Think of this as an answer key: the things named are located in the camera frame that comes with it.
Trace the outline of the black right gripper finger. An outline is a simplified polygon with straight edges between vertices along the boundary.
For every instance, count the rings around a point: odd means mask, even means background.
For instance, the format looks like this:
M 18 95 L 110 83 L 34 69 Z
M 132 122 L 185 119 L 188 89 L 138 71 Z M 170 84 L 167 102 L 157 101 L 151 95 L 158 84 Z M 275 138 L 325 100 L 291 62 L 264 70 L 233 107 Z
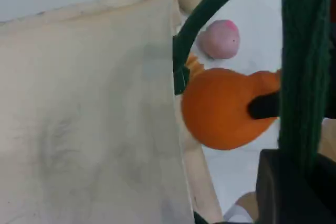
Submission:
M 280 113 L 280 91 L 260 95 L 247 106 L 249 115 L 255 119 L 276 118 Z

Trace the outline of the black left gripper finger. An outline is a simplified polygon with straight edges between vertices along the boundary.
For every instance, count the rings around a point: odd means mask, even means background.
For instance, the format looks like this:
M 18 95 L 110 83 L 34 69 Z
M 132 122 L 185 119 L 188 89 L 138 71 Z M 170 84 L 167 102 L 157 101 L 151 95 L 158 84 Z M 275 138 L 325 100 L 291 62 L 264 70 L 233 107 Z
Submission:
M 309 223 L 307 186 L 295 166 L 278 150 L 262 150 L 256 184 L 258 223 Z
M 310 185 L 322 206 L 309 222 L 335 223 L 335 161 L 318 154 Z

